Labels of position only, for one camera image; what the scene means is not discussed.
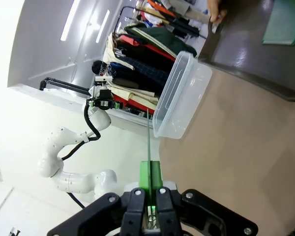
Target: green jacket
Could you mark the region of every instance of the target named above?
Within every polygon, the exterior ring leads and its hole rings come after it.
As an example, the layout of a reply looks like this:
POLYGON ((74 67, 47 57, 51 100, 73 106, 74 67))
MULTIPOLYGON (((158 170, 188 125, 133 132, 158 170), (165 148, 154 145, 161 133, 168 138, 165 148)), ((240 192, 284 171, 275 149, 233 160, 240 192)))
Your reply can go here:
POLYGON ((127 26, 124 30, 132 35, 138 36, 150 44, 162 49, 169 53, 174 58, 177 57, 181 51, 190 52, 195 57, 197 55, 196 50, 185 44, 179 38, 168 31, 165 27, 151 27, 147 28, 144 24, 137 24, 134 26, 127 26))

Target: clear plastic box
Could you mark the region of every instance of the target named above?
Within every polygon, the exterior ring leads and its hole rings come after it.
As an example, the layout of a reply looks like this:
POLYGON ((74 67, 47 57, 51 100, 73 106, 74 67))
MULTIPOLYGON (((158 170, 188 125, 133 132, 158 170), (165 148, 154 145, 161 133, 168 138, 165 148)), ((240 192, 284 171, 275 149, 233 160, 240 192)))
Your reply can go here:
POLYGON ((155 137, 180 139, 187 129, 211 79, 210 67, 191 53, 180 52, 153 116, 155 137))

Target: green object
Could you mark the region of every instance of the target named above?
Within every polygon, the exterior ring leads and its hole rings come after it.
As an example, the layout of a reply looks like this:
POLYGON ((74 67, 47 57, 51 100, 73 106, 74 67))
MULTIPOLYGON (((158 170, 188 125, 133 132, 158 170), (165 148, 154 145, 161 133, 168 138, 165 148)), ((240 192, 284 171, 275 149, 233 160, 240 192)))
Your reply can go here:
POLYGON ((163 186, 161 165, 159 161, 151 161, 149 119, 147 118, 147 161, 140 163, 139 187, 147 193, 149 206, 155 205, 155 191, 163 186))
POLYGON ((165 27, 147 28, 146 25, 139 23, 137 25, 127 26, 124 30, 129 34, 148 41, 157 48, 161 48, 170 55, 172 55, 170 52, 173 52, 177 57, 180 51, 190 52, 193 56, 197 55, 197 52, 193 47, 185 44, 165 27))
POLYGON ((275 0, 262 44, 295 45, 295 0, 275 0))
POLYGON ((120 108, 120 104, 119 103, 115 103, 115 109, 119 109, 120 108))

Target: clothing rack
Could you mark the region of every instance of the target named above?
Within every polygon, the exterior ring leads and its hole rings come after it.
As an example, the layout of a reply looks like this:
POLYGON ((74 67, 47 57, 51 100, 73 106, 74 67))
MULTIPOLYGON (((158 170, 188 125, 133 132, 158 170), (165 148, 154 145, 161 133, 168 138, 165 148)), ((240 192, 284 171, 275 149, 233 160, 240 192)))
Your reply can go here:
POLYGON ((149 13, 149 12, 147 12, 147 11, 144 11, 144 10, 141 10, 141 9, 138 9, 138 8, 135 8, 135 7, 132 7, 132 6, 124 6, 124 7, 121 9, 121 11, 120 11, 120 13, 119 13, 119 15, 118 15, 118 19, 117 19, 117 22, 116 22, 115 28, 114 28, 114 34, 116 33, 116 30, 117 30, 117 28, 118 28, 118 23, 119 23, 120 18, 121 18, 121 16, 122 16, 123 10, 126 9, 126 8, 131 8, 131 9, 134 9, 134 10, 136 10, 136 11, 141 11, 141 12, 144 12, 144 13, 150 14, 150 15, 152 15, 152 16, 154 16, 154 17, 157 17, 157 18, 159 18, 159 19, 161 19, 161 20, 166 20, 166 21, 170 22, 170 23, 172 24, 172 26, 173 26, 175 29, 179 30, 179 31, 185 32, 185 33, 190 34, 190 35, 192 35, 192 36, 196 36, 196 37, 201 37, 201 38, 207 39, 206 37, 200 35, 199 30, 194 30, 194 28, 191 28, 191 27, 189 27, 189 26, 185 26, 185 25, 182 25, 182 24, 178 24, 177 22, 175 22, 175 20, 167 19, 167 18, 164 19, 164 18, 162 18, 162 17, 160 17, 160 16, 154 15, 154 14, 152 14, 152 13, 149 13))

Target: metal rod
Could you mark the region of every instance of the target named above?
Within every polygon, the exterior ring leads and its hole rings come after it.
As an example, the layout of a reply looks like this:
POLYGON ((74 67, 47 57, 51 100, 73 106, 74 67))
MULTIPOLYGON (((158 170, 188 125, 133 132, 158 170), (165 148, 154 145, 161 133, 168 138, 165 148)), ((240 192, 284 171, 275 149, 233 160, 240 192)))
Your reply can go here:
POLYGON ((51 85, 54 85, 54 86, 57 86, 57 87, 60 87, 63 89, 68 89, 71 91, 75 91, 75 92, 90 96, 88 88, 84 88, 84 87, 81 87, 78 85, 73 85, 73 84, 70 84, 70 83, 67 83, 67 82, 64 82, 61 80, 49 78, 49 77, 47 77, 46 79, 44 79, 40 82, 39 90, 44 90, 46 88, 47 84, 51 84, 51 85))
MULTIPOLYGON (((114 29, 114 33, 115 33, 116 30, 117 30, 119 20, 120 20, 121 15, 122 15, 122 13, 123 13, 123 10, 124 10, 125 8, 135 9, 135 10, 137 10, 137 11, 141 11, 141 12, 144 12, 144 13, 150 14, 150 15, 152 15, 152 16, 155 16, 155 17, 157 17, 157 18, 159 18, 159 19, 161 19, 161 20, 168 21, 168 22, 172 23, 172 24, 173 24, 173 27, 177 28, 178 30, 185 29, 185 30, 190 31, 190 29, 188 29, 187 27, 184 27, 184 26, 178 25, 177 23, 175 23, 175 22, 174 22, 173 20, 171 20, 171 19, 164 19, 164 18, 162 18, 162 17, 160 17, 160 16, 154 15, 154 14, 152 14, 152 13, 149 13, 149 12, 147 12, 147 11, 144 11, 144 10, 141 10, 141 9, 138 9, 138 8, 135 8, 135 7, 132 7, 132 6, 124 6, 124 7, 121 9, 120 14, 119 14, 119 16, 118 16, 117 23, 116 23, 116 25, 115 25, 115 29, 114 29)), ((200 35, 199 32, 197 32, 197 35, 198 35, 199 37, 201 37, 201 38, 207 39, 206 37, 200 35)))

